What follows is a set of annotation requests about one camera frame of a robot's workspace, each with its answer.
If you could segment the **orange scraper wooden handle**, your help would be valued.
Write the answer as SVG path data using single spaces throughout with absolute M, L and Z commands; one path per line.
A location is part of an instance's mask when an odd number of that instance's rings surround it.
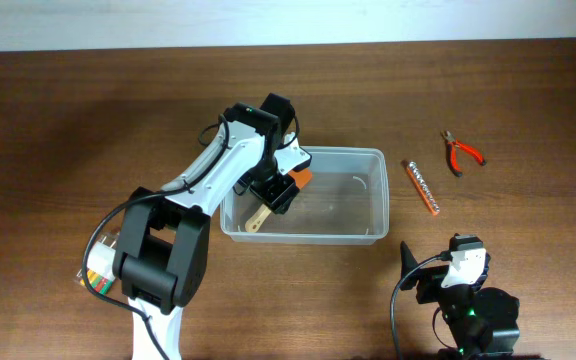
M 301 171 L 291 170 L 285 175 L 279 174 L 264 185 L 254 186 L 251 192 L 261 201 L 261 205 L 246 221 L 246 231 L 257 232 L 271 213 L 285 214 L 291 202 L 312 177 L 313 174 L 308 168 Z

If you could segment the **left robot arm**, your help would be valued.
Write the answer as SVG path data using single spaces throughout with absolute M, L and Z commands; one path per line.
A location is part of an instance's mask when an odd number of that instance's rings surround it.
M 182 311 L 207 268 L 210 223 L 241 186 L 265 213 L 283 214 L 300 192 L 296 175 L 311 155 L 290 132 L 291 102 L 270 94 L 258 108 L 237 103 L 218 117 L 201 155 L 157 192 L 136 189 L 124 214 L 112 264 L 133 314 L 133 358 L 178 359 Z

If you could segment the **orange socket rail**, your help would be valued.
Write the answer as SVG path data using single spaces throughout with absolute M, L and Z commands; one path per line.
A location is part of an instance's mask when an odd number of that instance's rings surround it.
M 430 213 L 433 216 L 438 215 L 440 213 L 440 207 L 432 195 L 432 192 L 423 178 L 417 164 L 413 161 L 408 161 L 405 165 L 405 170 Z

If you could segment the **clear plastic container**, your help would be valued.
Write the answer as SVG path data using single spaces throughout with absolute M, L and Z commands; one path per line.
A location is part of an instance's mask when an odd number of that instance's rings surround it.
M 222 201 L 220 228 L 249 243 L 371 245 L 389 231 L 386 161 L 375 148 L 307 146 L 311 181 L 282 215 L 270 214 L 257 232 L 245 223 L 260 207 L 251 193 L 229 193 Z

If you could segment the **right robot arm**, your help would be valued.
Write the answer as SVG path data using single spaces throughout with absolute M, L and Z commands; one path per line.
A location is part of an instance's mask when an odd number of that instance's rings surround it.
M 483 284 L 490 255 L 475 235 L 454 235 L 447 250 L 417 261 L 406 243 L 400 244 L 401 278 L 390 300 L 390 323 L 395 350 L 403 357 L 396 330 L 395 303 L 403 290 L 416 290 L 418 304 L 436 304 L 455 344 L 444 344 L 439 359 L 510 359 L 520 337 L 519 299 Z

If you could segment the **red black pliers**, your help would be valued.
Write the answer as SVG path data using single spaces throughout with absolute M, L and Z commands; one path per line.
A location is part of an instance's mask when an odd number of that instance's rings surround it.
M 459 167 L 457 161 L 458 150 L 461 150 L 464 153 L 470 155 L 480 166 L 485 166 L 487 164 L 485 157 L 479 150 L 470 145 L 460 142 L 454 137 L 454 135 L 450 131 L 448 130 L 443 131 L 442 137 L 444 138 L 446 144 L 448 167 L 456 177 L 463 176 L 463 172 L 461 171 L 461 168 Z

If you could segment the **clear case coloured screwdriver bits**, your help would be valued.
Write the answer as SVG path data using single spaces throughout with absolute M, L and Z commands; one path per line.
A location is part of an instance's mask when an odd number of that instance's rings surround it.
M 102 295 L 109 292 L 116 279 L 112 264 L 119 234 L 119 228 L 101 233 L 89 254 L 86 276 L 94 290 Z

